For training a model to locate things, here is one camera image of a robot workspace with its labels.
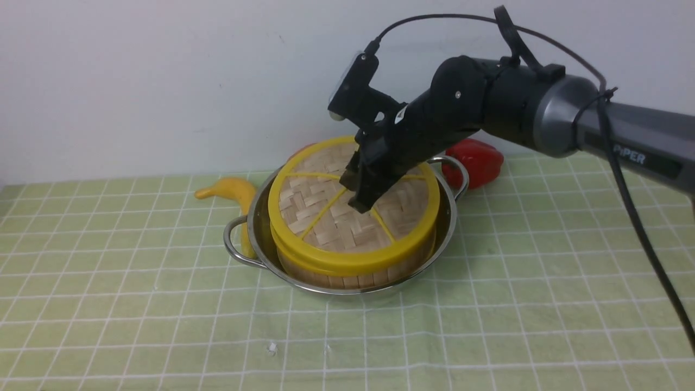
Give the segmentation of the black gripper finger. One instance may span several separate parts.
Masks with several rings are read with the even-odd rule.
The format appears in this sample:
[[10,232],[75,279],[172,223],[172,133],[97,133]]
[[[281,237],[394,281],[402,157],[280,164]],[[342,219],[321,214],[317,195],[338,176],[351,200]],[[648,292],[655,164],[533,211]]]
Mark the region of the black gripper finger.
[[358,191],[361,183],[362,154],[354,153],[340,176],[340,184],[348,191]]

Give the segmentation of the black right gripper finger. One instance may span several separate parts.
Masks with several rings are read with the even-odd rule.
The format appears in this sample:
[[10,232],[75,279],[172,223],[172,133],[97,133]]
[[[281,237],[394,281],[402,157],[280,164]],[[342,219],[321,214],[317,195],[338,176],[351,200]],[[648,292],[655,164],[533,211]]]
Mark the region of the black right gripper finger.
[[370,211],[404,175],[403,166],[391,163],[362,163],[361,183],[358,191],[351,191],[353,195],[348,205],[358,213]]

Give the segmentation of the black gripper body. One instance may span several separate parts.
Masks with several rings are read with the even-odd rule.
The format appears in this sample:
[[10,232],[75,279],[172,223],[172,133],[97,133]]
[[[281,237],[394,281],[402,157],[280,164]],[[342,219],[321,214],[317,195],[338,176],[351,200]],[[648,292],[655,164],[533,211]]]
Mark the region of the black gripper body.
[[488,81],[478,60],[460,55],[444,60],[427,91],[387,112],[357,137],[355,175],[387,178],[404,175],[441,153],[463,133],[484,121]]

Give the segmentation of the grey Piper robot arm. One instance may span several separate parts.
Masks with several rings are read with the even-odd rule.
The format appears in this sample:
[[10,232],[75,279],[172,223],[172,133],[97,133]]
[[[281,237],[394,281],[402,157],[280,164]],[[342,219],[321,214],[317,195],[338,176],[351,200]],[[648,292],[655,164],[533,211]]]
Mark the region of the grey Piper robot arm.
[[[598,88],[561,66],[540,76],[460,55],[439,65],[425,92],[399,103],[369,86],[378,64],[357,55],[328,104],[333,119],[358,126],[358,149],[340,183],[359,213],[415,166],[480,130],[553,158],[578,150],[606,158]],[[605,113],[622,167],[693,196],[693,116],[619,103]]]

